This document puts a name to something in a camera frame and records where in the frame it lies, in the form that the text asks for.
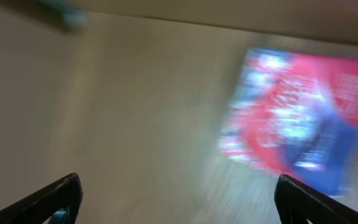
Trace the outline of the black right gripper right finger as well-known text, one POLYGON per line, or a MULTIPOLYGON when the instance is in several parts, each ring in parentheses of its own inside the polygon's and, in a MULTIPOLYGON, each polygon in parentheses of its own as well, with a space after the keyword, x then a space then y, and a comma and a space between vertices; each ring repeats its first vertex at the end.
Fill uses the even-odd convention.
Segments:
POLYGON ((282 224, 358 224, 358 212, 282 174, 274 193, 282 224))

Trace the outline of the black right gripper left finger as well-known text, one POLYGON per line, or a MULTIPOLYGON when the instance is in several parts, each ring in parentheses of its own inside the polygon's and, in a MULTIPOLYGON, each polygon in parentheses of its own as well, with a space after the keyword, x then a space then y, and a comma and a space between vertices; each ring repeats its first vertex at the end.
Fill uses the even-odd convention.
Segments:
POLYGON ((79 175, 71 173, 0 210, 0 224, 75 224, 82 198, 79 175))

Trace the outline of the red purple tissue pack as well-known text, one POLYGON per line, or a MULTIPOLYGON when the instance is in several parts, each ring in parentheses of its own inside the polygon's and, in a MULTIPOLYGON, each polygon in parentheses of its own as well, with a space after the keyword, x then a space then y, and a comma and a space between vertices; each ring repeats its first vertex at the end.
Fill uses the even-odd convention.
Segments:
POLYGON ((357 146, 358 60, 247 51, 219 137, 226 157, 338 196, 357 146))

